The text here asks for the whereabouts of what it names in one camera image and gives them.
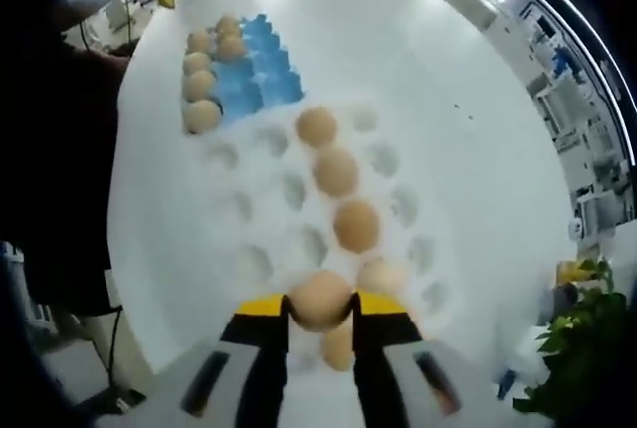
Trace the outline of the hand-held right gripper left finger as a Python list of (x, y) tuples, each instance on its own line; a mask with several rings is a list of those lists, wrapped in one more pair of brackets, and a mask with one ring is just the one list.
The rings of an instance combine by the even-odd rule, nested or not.
[(244, 302), (155, 379), (145, 401), (96, 427), (276, 427), (287, 383), (289, 300)]

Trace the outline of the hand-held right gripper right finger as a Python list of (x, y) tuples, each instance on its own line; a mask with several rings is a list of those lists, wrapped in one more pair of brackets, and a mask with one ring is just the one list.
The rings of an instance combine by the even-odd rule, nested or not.
[(491, 382), (456, 350), (425, 340), (391, 296), (352, 296), (354, 381), (368, 427), (496, 427)]

